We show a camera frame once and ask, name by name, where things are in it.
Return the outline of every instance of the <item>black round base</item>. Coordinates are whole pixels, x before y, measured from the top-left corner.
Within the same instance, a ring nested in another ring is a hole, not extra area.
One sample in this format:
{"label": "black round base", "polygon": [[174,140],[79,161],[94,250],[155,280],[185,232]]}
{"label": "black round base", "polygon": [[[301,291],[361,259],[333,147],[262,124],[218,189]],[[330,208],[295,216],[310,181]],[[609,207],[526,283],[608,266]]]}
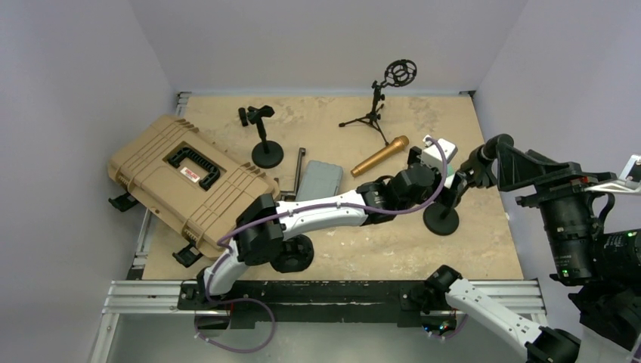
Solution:
{"label": "black round base", "polygon": [[459,213],[455,209],[441,218],[441,213],[446,209],[443,204],[432,203],[423,211],[423,223],[433,234],[448,236],[459,228]]}
{"label": "black round base", "polygon": [[304,271],[314,260],[314,245],[304,234],[285,240],[283,247],[271,263],[271,267],[281,273]]}
{"label": "black round base", "polygon": [[252,161],[259,168],[271,169],[280,164],[285,157],[283,148],[276,141],[267,141],[269,153],[265,153],[262,147],[262,142],[259,142],[252,150]]}

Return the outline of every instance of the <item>white wall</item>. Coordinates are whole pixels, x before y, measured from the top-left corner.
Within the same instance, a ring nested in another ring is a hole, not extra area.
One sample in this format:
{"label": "white wall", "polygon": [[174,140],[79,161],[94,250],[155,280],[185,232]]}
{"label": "white wall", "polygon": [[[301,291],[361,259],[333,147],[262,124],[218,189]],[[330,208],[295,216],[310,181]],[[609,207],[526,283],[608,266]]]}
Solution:
{"label": "white wall", "polygon": [[400,92],[476,89],[526,3],[130,1],[174,88],[248,93],[366,93],[403,57],[418,77]]}
{"label": "white wall", "polygon": [[0,2],[0,85],[0,361],[86,361],[140,222],[107,160],[172,89],[126,0]]}
{"label": "white wall", "polygon": [[[530,1],[475,96],[486,138],[507,132],[521,150],[617,174],[641,153],[641,3]],[[578,333],[578,311],[547,275],[554,264],[536,209],[504,194],[528,278],[540,278],[550,323]],[[619,197],[606,231],[641,226],[638,197]]]}

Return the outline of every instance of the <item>wooden table surface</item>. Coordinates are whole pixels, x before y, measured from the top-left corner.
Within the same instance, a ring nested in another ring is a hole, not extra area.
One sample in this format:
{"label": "wooden table surface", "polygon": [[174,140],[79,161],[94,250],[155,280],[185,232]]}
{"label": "wooden table surface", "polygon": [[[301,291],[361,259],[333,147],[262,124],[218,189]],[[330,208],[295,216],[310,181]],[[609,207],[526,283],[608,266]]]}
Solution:
{"label": "wooden table surface", "polygon": [[[259,142],[255,126],[242,127],[238,107],[268,104],[276,111],[265,120],[268,139],[285,151],[283,162],[266,172],[280,179],[283,190],[293,189],[299,147],[309,160],[343,168],[339,193],[349,191],[381,175],[395,175],[405,168],[407,150],[387,159],[362,176],[349,171],[384,146],[380,135],[365,125],[345,128],[340,122],[363,116],[371,108],[370,97],[219,97],[192,96],[184,118],[245,160]],[[382,110],[380,125],[388,140],[399,135],[410,146],[424,147],[430,134],[458,146],[453,167],[483,143],[474,107],[468,97],[391,97]],[[314,261],[299,273],[280,274],[270,265],[251,268],[244,280],[406,280],[424,279],[442,264],[476,280],[522,279],[506,215],[496,188],[468,191],[457,207],[461,223],[451,236],[432,234],[422,213],[398,216],[394,221],[367,227],[340,227],[307,235],[314,242]],[[143,279],[193,278],[212,261],[202,258],[190,268],[179,265],[172,252],[185,241],[162,222],[150,229],[152,244]]]}

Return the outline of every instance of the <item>tripod stand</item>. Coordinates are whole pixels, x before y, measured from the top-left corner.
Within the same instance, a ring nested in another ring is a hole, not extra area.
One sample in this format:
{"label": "tripod stand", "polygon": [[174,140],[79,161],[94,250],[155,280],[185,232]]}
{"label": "tripod stand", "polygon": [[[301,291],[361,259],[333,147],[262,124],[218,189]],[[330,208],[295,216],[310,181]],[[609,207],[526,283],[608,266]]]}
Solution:
{"label": "tripod stand", "polygon": [[414,81],[415,77],[416,64],[413,61],[401,59],[392,62],[385,70],[385,80],[381,83],[378,83],[378,81],[374,81],[374,83],[372,83],[372,88],[374,89],[372,110],[363,117],[358,117],[357,119],[353,119],[346,123],[340,123],[339,127],[345,127],[352,123],[363,123],[378,131],[379,134],[381,134],[385,145],[389,145],[389,142],[379,125],[379,120],[381,119],[380,111],[385,106],[385,104],[381,104],[379,106],[379,102],[385,100],[385,95],[382,93],[382,89],[388,85],[392,87],[403,87],[404,85],[409,85]]}
{"label": "tripod stand", "polygon": [[381,93],[381,90],[383,87],[384,85],[380,85],[377,81],[374,81],[374,83],[372,83],[372,88],[374,88],[374,99],[372,101],[372,110],[363,117],[358,117],[357,119],[353,119],[352,121],[348,121],[346,123],[340,123],[339,127],[345,127],[350,123],[364,123],[365,125],[368,125],[369,127],[371,127],[372,129],[375,129],[381,134],[382,139],[385,142],[385,146],[389,145],[389,143],[387,142],[387,139],[385,138],[385,134],[382,133],[382,130],[379,125],[380,111],[385,106],[385,104],[381,104],[379,106],[379,102],[385,100],[385,95]]}

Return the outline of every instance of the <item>cable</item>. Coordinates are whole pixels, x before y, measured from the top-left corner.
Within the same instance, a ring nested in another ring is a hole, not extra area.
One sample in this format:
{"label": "cable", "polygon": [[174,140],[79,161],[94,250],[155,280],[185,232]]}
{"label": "cable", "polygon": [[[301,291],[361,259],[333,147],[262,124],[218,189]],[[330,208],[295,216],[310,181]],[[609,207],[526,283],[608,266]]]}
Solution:
{"label": "cable", "polygon": [[[438,153],[441,155],[441,160],[443,162],[443,167],[441,170],[447,170],[447,157],[445,156],[445,152],[443,151],[443,148],[441,145],[436,141],[434,138],[426,138],[427,141],[431,141],[435,146],[436,149],[438,150]],[[291,213],[300,213],[300,212],[306,212],[308,210],[313,210],[313,209],[320,209],[320,208],[330,208],[330,207],[335,207],[335,208],[340,208],[341,206],[349,206],[351,208],[358,208],[365,210],[367,212],[371,213],[381,213],[381,214],[387,214],[391,216],[400,216],[403,214],[409,214],[409,213],[414,213],[416,211],[419,211],[428,205],[432,204],[434,200],[436,200],[436,197],[441,193],[443,190],[443,187],[445,186],[445,179],[446,175],[441,176],[441,181],[438,183],[438,186],[436,187],[436,190],[434,190],[434,193],[432,193],[429,198],[427,198],[426,201],[423,203],[419,204],[418,206],[415,206],[414,208],[410,209],[403,209],[403,210],[387,210],[387,209],[380,209],[380,208],[375,208],[373,206],[362,206],[360,204],[354,204],[354,203],[319,203],[319,204],[313,204],[310,206],[302,206],[299,208],[296,208],[291,211]],[[239,234],[242,231],[245,231],[248,228],[255,227],[257,225],[261,225],[263,223],[273,221],[275,219],[282,218],[284,216],[288,216],[290,214],[290,211],[283,212],[283,213],[278,213],[274,214],[269,217],[264,217],[261,219],[257,219],[254,222],[247,223],[246,225],[241,225],[239,228],[234,229],[233,231],[227,233],[225,236],[223,236],[220,240],[216,242],[216,245],[219,247],[223,247],[227,249],[230,253],[233,252],[231,247],[229,247],[229,244],[226,244],[225,241],[231,239],[233,236],[236,234]],[[251,348],[251,349],[238,349],[238,348],[233,348],[230,346],[226,346],[224,344],[218,343],[214,340],[209,339],[208,337],[205,337],[200,331],[198,330],[198,320],[194,319],[194,328],[196,330],[196,337],[199,337],[200,339],[204,340],[205,342],[212,344],[213,346],[217,346],[218,348],[222,348],[224,350],[227,350],[229,352],[235,352],[235,353],[254,353],[259,351],[260,349],[265,348],[269,342],[274,338],[274,335],[276,333],[276,318],[274,317],[274,313],[271,311],[269,306],[265,305],[264,302],[259,301],[257,299],[252,299],[252,298],[239,298],[239,299],[232,299],[232,300],[225,300],[225,301],[220,301],[220,300],[213,300],[212,297],[209,295],[209,287],[212,284],[212,280],[214,277],[214,274],[218,271],[222,263],[228,259],[231,255],[230,254],[223,254],[221,255],[215,262],[213,268],[212,268],[212,273],[209,275],[209,278],[207,279],[207,282],[205,283],[205,297],[207,298],[207,301],[209,301],[212,304],[215,305],[227,305],[227,304],[232,304],[232,303],[255,303],[260,305],[263,309],[267,311],[269,314],[269,318],[271,319],[271,330],[269,332],[269,335],[267,336],[267,339],[265,339],[264,342],[260,343],[257,347]]]}

